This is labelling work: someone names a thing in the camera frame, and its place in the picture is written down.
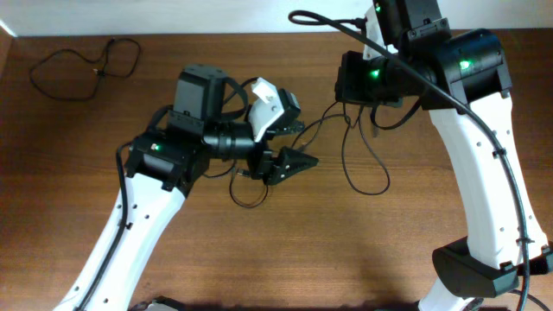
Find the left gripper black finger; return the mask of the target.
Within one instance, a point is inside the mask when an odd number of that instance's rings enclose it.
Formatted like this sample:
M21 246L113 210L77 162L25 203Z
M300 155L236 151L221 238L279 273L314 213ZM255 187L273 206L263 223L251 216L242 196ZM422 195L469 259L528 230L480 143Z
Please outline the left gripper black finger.
M276 136L287 136L299 134L305 129L305 123L299 120L294 120L288 125L273 124L265 132L266 139L274 139Z
M319 159L299 150L282 147L278 156L271 159L270 169L264 177L266 186L275 186L289 177L313 168Z

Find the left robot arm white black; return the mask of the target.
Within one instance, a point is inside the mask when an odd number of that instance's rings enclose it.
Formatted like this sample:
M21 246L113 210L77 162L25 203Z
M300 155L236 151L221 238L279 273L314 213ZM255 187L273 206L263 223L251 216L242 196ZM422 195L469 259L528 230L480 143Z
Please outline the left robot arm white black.
M149 258L194 183L213 159L244 160L249 176L266 187L317 165L290 147L275 154L268 142L300 130L296 96L266 79L244 86L217 67L185 67L175 101L151 118L143 134L116 158L119 193L83 270L57 309L125 310Z

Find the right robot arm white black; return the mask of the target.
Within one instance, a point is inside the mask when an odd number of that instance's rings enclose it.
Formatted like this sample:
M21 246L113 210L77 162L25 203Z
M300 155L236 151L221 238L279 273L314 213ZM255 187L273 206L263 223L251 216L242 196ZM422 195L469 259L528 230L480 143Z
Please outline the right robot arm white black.
M531 208L512 134L512 81L496 35L452 35L435 1L376 1L363 53L343 56L336 98L376 110L416 97L452 163L467 235L436 249L417 310L475 310L552 270L552 243Z

